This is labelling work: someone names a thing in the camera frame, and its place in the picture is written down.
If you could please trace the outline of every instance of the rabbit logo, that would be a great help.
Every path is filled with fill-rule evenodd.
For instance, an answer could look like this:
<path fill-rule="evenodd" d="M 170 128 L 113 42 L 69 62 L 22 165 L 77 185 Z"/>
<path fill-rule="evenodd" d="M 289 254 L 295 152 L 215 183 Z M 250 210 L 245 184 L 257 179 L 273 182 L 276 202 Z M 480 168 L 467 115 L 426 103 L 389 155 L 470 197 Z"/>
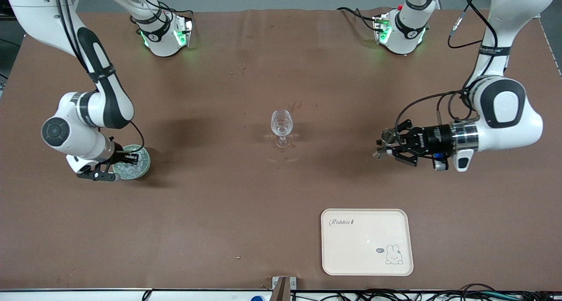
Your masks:
<path fill-rule="evenodd" d="M 387 265 L 402 265 L 402 254 L 400 253 L 400 248 L 398 245 L 388 245 L 387 246 Z"/>

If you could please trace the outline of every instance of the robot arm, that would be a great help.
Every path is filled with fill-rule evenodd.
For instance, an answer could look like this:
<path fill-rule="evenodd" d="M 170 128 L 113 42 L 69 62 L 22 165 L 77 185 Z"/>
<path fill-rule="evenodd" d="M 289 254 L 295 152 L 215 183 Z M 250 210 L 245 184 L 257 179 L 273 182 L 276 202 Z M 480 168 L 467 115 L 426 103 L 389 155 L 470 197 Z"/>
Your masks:
<path fill-rule="evenodd" d="M 174 14 L 158 0 L 113 1 L 131 14 L 141 30 L 144 44 L 153 54 L 167 57 L 182 47 L 189 47 L 192 19 Z"/>
<path fill-rule="evenodd" d="M 84 26 L 68 1 L 10 0 L 16 17 L 29 35 L 79 57 L 96 85 L 95 91 L 63 95 L 58 110 L 42 127 L 45 143 L 65 153 L 71 168 L 80 177 L 91 173 L 100 163 L 105 163 L 107 168 L 118 161 L 134 163 L 134 156 L 116 153 L 121 147 L 97 131 L 97 127 L 121 129 L 127 126 L 134 116 L 134 108 L 100 40 Z M 107 181 L 118 178 L 107 172 L 100 177 Z"/>
<path fill-rule="evenodd" d="M 552 0 L 492 0 L 484 39 L 474 71 L 463 87 L 476 111 L 474 119 L 433 127 L 413 127 L 410 120 L 385 130 L 378 153 L 389 153 L 416 166 L 418 157 L 431 158 L 436 170 L 448 168 L 452 158 L 466 171 L 477 151 L 531 145 L 542 135 L 542 118 L 531 107 L 521 83 L 504 77 L 509 51 L 521 28 Z"/>
<path fill-rule="evenodd" d="M 375 28 L 382 30 L 375 32 L 377 43 L 396 54 L 411 53 L 422 42 L 427 21 L 435 8 L 434 0 L 405 0 L 400 9 L 375 19 Z"/>

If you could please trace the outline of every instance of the brown tabletop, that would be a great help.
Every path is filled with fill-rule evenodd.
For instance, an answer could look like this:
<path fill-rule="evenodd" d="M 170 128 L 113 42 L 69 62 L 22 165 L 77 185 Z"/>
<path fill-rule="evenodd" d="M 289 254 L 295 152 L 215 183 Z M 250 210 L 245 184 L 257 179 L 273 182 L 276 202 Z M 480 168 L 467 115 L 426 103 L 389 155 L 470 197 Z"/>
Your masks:
<path fill-rule="evenodd" d="M 436 11 L 424 43 L 401 56 L 339 11 L 201 13 L 193 48 L 158 58 L 127 14 L 83 14 L 152 156 L 146 177 L 119 183 L 77 179 L 42 142 L 60 97 L 93 85 L 76 59 L 27 37 L 0 100 L 0 287 L 259 288 L 292 275 L 303 289 L 562 290 L 562 81 L 538 20 L 506 72 L 544 119 L 538 143 L 478 153 L 466 173 L 371 156 L 405 105 L 458 89 L 472 71 L 478 46 L 446 45 L 457 16 Z M 483 29 L 469 14 L 453 43 Z M 434 106 L 406 117 L 435 125 Z M 295 121 L 284 150 L 271 140 L 275 109 Z M 103 131 L 139 142 L 132 127 Z M 330 207 L 404 210 L 414 272 L 324 273 Z"/>

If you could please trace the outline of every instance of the clear glass cup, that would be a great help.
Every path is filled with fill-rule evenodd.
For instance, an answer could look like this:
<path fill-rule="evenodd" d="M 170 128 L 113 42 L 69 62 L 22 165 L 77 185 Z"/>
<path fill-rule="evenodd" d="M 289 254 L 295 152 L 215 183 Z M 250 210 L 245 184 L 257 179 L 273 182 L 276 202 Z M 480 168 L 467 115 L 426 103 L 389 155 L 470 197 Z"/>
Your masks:
<path fill-rule="evenodd" d="M 271 115 L 271 130 L 275 134 L 275 145 L 282 149 L 291 145 L 291 131 L 293 130 L 293 119 L 286 109 L 279 109 Z"/>

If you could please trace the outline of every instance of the floor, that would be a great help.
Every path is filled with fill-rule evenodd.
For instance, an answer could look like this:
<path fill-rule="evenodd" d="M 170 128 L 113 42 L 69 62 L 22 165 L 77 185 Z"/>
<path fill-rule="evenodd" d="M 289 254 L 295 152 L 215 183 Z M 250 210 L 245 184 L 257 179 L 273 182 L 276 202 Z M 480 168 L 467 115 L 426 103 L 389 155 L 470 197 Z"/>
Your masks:
<path fill-rule="evenodd" d="M 394 7 L 403 0 L 161 0 L 173 8 L 189 8 L 198 11 L 243 11 L 246 9 L 372 9 L 375 7 Z M 443 9 L 462 9 L 465 0 L 440 0 Z M 490 0 L 475 0 L 478 8 L 490 8 Z M 112 0 L 79 0 L 78 12 L 121 12 L 124 11 Z M 541 14 L 544 31 L 550 41 L 555 58 L 562 58 L 562 0 L 554 0 Z M 23 29 L 15 21 L 0 22 L 0 39 L 20 44 Z M 10 70 L 18 54 L 18 47 L 0 40 L 0 73 L 10 76 Z M 0 75 L 0 91 L 6 80 Z"/>

